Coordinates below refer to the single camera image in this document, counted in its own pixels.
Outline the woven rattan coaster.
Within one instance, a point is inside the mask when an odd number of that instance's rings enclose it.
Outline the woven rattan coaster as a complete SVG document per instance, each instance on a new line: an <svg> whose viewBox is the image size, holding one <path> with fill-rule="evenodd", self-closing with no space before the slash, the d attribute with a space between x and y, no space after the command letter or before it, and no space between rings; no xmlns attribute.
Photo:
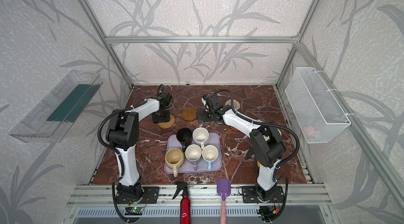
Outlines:
<svg viewBox="0 0 404 224"><path fill-rule="evenodd" d="M170 120L168 122L158 123L158 126L160 128L167 129L172 127L174 123L175 123L175 117L173 115L170 115Z"/></svg>

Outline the black cup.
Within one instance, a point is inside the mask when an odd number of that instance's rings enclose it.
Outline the black cup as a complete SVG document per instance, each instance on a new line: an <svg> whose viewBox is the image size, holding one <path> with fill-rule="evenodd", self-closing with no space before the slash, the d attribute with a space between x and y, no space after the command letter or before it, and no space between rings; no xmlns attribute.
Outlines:
<svg viewBox="0 0 404 224"><path fill-rule="evenodd" d="M182 151L185 152L193 143L193 132L189 128L182 128L177 132L176 139L182 145Z"/></svg>

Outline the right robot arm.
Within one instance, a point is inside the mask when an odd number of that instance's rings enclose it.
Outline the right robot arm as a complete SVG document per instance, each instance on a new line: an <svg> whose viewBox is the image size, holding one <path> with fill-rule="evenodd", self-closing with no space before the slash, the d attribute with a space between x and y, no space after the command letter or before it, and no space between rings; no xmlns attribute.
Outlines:
<svg viewBox="0 0 404 224"><path fill-rule="evenodd" d="M300 150L297 134L287 127L252 119L240 113L234 106L234 97L230 90L221 89L202 97L203 110L197 112L197 120L201 123L214 121L236 128L250 138L252 148L246 158L254 156L259 164L256 193L258 200L265 203L270 200L277 186L276 173L284 164L292 160ZM295 142L294 151L283 158L287 146L280 130L289 132Z"/></svg>

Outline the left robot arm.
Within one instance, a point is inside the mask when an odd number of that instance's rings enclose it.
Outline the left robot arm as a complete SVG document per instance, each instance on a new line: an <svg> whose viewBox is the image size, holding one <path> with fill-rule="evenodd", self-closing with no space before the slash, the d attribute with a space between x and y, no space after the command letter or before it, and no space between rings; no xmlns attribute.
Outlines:
<svg viewBox="0 0 404 224"><path fill-rule="evenodd" d="M116 186L119 196L130 201L139 201L145 194L141 177L137 171L135 145L140 138L139 122L151 115L153 123L170 122L169 108L172 95L164 91L164 85L158 87L154 96L125 109L115 109L99 125L98 141L112 150L118 161L120 176Z"/></svg>

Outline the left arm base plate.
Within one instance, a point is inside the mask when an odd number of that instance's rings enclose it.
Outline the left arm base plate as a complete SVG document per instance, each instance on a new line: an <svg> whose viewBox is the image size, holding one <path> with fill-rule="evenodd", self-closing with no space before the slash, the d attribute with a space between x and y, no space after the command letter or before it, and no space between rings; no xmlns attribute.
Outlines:
<svg viewBox="0 0 404 224"><path fill-rule="evenodd" d="M117 204L156 204L159 187L127 187L118 185L116 202Z"/></svg>

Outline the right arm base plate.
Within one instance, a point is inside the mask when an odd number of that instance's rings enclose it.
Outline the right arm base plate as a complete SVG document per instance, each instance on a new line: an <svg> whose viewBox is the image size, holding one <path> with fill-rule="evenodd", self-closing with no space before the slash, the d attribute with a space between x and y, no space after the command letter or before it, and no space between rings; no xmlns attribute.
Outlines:
<svg viewBox="0 0 404 224"><path fill-rule="evenodd" d="M243 186L241 187L241 195L243 203L283 203L285 200L285 193L281 186L275 185L269 190L264 190L260 186Z"/></svg>

